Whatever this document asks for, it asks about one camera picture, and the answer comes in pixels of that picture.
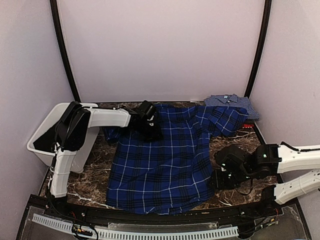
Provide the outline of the dark blue plaid shirt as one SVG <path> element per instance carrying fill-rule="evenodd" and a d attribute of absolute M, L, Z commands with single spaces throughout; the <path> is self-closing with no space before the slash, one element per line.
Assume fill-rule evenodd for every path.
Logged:
<path fill-rule="evenodd" d="M 116 144 L 106 203 L 134 214 L 173 215 L 209 200 L 213 167 L 210 139 L 231 137 L 248 118 L 231 106 L 173 107 L 158 104 L 162 139 L 147 142 L 134 130 L 105 127 L 105 140 Z"/>

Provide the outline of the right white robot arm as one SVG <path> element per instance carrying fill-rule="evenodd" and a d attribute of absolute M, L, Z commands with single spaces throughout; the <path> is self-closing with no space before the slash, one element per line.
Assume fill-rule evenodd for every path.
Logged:
<path fill-rule="evenodd" d="M 288 182 L 264 188 L 261 201 L 255 205 L 255 213 L 260 217 L 273 211 L 275 203 L 283 205 L 320 188 L 319 145 L 293 147 L 283 141 L 281 144 L 262 144 L 249 153 L 232 144 L 218 151 L 214 159 L 220 168 L 212 172 L 210 185 L 216 191 L 233 190 L 254 179 L 307 171 Z"/>

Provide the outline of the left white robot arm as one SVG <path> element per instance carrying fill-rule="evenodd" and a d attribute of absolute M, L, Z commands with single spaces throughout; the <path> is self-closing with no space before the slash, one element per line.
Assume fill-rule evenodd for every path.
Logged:
<path fill-rule="evenodd" d="M 163 137 L 158 118 L 156 107 L 146 100 L 132 109 L 84 106 L 77 101 L 69 103 L 55 127 L 55 155 L 51 164 L 53 175 L 48 189 L 56 199 L 51 203 L 51 210 L 60 218 L 67 218 L 71 213 L 70 206 L 60 198 L 67 195 L 73 162 L 84 160 L 92 149 L 94 142 L 88 140 L 88 130 L 125 128 L 137 132 L 145 142 L 154 142 Z"/>

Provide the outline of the red black folded shirt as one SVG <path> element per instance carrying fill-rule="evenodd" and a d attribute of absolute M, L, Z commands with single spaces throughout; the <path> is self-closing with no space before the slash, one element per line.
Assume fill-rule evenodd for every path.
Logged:
<path fill-rule="evenodd" d="M 252 129 L 255 125 L 255 121 L 253 119 L 247 119 L 243 125 L 241 126 L 241 128 L 243 129 Z"/>

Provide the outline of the light blue checked folded shirt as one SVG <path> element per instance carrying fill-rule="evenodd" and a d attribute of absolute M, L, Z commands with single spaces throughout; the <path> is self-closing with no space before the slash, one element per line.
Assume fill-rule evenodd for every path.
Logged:
<path fill-rule="evenodd" d="M 211 95 L 204 99 L 204 103 L 209 107 L 234 107 L 244 108 L 247 111 L 249 120 L 258 120 L 259 113 L 253 108 L 248 97 L 239 97 L 236 94 Z"/>

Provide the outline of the white plastic bin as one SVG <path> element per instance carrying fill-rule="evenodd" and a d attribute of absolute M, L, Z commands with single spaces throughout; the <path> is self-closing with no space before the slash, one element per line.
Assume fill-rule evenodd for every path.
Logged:
<path fill-rule="evenodd" d="M 27 149 L 33 152 L 48 167 L 51 166 L 55 155 L 52 150 L 52 146 L 56 142 L 55 127 L 68 106 L 68 102 L 59 103 L 54 106 L 27 143 Z M 84 145 L 77 152 L 72 162 L 71 172 L 80 174 L 84 171 L 85 163 L 99 131 L 99 127 L 93 127 L 87 130 Z"/>

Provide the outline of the black front rail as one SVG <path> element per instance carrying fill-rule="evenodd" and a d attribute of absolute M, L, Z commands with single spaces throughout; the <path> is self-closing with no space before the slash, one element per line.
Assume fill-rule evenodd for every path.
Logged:
<path fill-rule="evenodd" d="M 75 213 L 77 221 L 84 221 L 94 225 L 107 225 L 108 223 L 123 224 L 200 224 L 208 222 L 219 223 L 243 223 L 253 219 L 266 216 L 276 216 L 283 213 L 283 205 L 270 203 L 264 205 L 262 202 L 248 204 L 209 208 L 203 210 L 191 210 L 175 215 L 159 214 L 134 214 L 117 209 L 84 206 L 73 203 L 65 204 L 65 214 L 70 211 Z"/>

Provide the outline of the left black frame post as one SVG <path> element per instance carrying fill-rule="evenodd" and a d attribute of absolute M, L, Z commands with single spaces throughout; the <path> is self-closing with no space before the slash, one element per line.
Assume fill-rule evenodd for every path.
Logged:
<path fill-rule="evenodd" d="M 66 44 L 63 36 L 62 24 L 60 20 L 59 9 L 58 9 L 58 1 L 50 0 L 49 3 L 50 3 L 51 16 L 53 20 L 56 40 L 57 40 L 61 60 L 63 63 L 64 71 L 67 77 L 68 85 L 70 87 L 73 99 L 77 102 L 81 102 L 81 97 L 76 86 L 75 78 L 72 72 L 72 68 L 69 61 L 69 56 L 67 53 L 67 48 L 66 48 Z"/>

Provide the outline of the black frame post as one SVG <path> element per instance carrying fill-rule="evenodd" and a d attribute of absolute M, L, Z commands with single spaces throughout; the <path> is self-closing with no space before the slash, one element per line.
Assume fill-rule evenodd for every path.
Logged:
<path fill-rule="evenodd" d="M 268 26 L 269 26 L 271 8 L 272 8 L 272 0 L 265 0 L 256 51 L 255 51 L 255 55 L 252 63 L 251 72 L 248 78 L 248 83 L 244 92 L 244 97 L 247 97 L 247 98 L 250 98 L 252 94 L 255 80 L 258 74 L 258 70 L 259 70 L 259 66 L 260 66 L 260 62 L 261 62 L 261 58 L 262 58 L 262 54 L 265 46 Z"/>
<path fill-rule="evenodd" d="M 81 97 L 76 86 L 75 78 L 72 72 L 72 68 L 69 61 L 69 56 L 67 53 L 67 48 L 66 48 L 66 44 L 63 36 L 62 24 L 60 20 L 59 9 L 58 9 L 58 1 L 50 0 L 49 3 L 50 3 L 51 16 L 53 20 L 56 40 L 57 40 L 61 60 L 63 63 L 64 71 L 67 77 L 68 85 L 70 87 L 73 99 L 77 102 L 81 102 Z"/>

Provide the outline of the right black frame post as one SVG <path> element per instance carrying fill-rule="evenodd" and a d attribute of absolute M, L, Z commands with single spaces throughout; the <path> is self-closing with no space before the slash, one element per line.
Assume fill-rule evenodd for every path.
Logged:
<path fill-rule="evenodd" d="M 271 8 L 272 8 L 272 0 L 265 0 L 256 51 L 255 51 L 255 55 L 252 63 L 251 72 L 248 78 L 248 83 L 244 92 L 244 97 L 247 97 L 247 98 L 250 98 L 252 94 L 255 80 L 258 74 L 258 70 L 259 70 L 259 66 L 260 66 L 260 62 L 261 62 L 261 58 L 262 58 L 262 54 L 265 46 L 268 26 L 269 26 Z"/>

